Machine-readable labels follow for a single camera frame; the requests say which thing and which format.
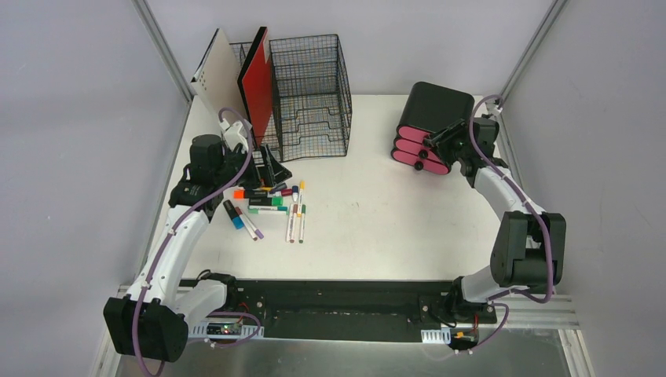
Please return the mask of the yellow cap white marker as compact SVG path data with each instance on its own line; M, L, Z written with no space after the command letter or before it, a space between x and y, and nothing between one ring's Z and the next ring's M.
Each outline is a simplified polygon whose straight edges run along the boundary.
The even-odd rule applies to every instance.
M302 192L305 188L305 182L300 181L298 185L292 187L292 199L298 204L302 204Z

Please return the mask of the black pink drawer unit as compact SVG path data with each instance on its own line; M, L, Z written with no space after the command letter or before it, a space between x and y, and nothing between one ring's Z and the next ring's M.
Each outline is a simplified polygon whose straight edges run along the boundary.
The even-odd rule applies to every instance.
M415 83L396 127L391 158L417 171L448 174L451 165L442 162L423 141L469 117L473 106L474 97L468 93L429 82Z

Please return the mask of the brown cap white marker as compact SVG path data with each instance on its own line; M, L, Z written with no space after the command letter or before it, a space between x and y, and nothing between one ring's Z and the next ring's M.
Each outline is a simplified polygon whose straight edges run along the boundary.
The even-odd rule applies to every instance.
M287 230L286 230L286 235L285 235L285 240L288 243L294 243L295 242L294 231L295 231L295 219L296 219L297 211L298 211L298 205L297 204L293 204L291 206L291 208L288 210Z

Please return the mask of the red A4 folder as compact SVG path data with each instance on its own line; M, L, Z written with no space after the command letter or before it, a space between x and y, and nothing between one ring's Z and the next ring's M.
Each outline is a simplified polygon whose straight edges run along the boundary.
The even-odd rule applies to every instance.
M273 71L266 26L258 29L237 80L248 121L253 126L254 143L265 138L273 114Z

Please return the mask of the white A4 folder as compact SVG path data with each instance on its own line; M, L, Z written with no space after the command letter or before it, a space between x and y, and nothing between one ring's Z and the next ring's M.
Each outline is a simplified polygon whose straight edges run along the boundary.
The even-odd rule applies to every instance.
M217 28L190 81L191 87L212 118L207 134L221 136L218 112L224 107L233 108L243 117L247 117L237 82L239 74L239 59L223 30Z

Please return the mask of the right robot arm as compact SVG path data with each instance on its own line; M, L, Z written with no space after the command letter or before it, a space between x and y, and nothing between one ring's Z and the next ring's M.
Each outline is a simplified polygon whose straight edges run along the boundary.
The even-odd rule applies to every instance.
M551 300L562 278L566 222L561 214L535 204L513 179L508 165L493 155L497 122L458 120L428 134L423 145L447 167L459 163L461 174L500 220L489 263L452 282L436 311L446 322L464 322L510 293L537 303Z

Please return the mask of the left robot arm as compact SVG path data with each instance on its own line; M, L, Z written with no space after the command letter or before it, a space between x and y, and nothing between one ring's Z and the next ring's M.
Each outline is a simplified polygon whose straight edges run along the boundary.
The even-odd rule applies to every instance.
M144 268L121 298L107 300L103 315L115 351L162 362L175 362L183 353L191 329L212 312L233 316L240 297L228 289L227 276L205 279L177 296L181 278L195 245L223 204L223 192L274 187L292 173L267 145L258 156L249 142L229 147L221 136L194 137L189 161L172 189L158 243Z

